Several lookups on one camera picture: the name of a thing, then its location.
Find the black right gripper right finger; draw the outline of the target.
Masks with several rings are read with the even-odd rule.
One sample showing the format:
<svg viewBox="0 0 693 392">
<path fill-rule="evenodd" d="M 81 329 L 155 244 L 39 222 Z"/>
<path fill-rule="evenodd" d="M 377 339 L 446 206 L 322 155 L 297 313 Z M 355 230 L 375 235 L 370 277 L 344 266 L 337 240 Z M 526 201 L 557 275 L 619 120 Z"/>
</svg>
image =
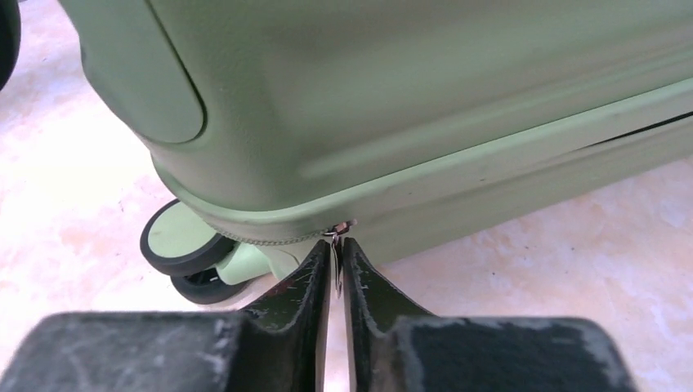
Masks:
<svg viewBox="0 0 693 392">
<path fill-rule="evenodd" d="M 584 318 L 442 317 L 342 249 L 354 391 L 634 391 L 611 337 Z"/>
</svg>

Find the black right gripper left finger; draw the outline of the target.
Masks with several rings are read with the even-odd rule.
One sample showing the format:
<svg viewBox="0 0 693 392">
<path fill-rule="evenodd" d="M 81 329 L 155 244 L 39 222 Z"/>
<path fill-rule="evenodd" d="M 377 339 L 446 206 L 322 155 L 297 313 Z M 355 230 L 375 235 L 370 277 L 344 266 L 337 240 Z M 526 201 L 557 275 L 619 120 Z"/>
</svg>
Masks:
<svg viewBox="0 0 693 392">
<path fill-rule="evenodd" d="M 44 318 L 4 391 L 320 391 L 331 249 L 239 310 L 76 312 Z"/>
</svg>

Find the silver zipper pull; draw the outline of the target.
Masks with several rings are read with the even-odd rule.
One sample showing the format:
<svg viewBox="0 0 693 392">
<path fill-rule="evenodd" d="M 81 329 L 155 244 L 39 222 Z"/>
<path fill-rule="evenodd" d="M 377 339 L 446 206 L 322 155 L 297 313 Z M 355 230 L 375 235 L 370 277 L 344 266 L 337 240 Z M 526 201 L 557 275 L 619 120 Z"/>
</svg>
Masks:
<svg viewBox="0 0 693 392">
<path fill-rule="evenodd" d="M 342 271 L 343 271 L 343 237 L 347 234 L 351 227 L 357 224 L 357 220 L 347 220 L 336 224 L 328 229 L 324 236 L 330 239 L 330 247 L 332 252 L 333 269 L 334 269 L 334 287 L 337 297 L 342 295 Z"/>
</svg>

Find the green suitcase blue lining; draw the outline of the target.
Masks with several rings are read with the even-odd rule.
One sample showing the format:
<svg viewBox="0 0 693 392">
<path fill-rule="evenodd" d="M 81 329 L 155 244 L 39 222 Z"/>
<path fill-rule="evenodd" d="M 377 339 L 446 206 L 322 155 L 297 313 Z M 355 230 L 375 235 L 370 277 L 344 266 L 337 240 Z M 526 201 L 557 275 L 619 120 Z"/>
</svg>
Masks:
<svg viewBox="0 0 693 392">
<path fill-rule="evenodd" d="M 692 151 L 689 1 L 64 1 L 162 182 L 287 274 L 397 260 Z"/>
</svg>

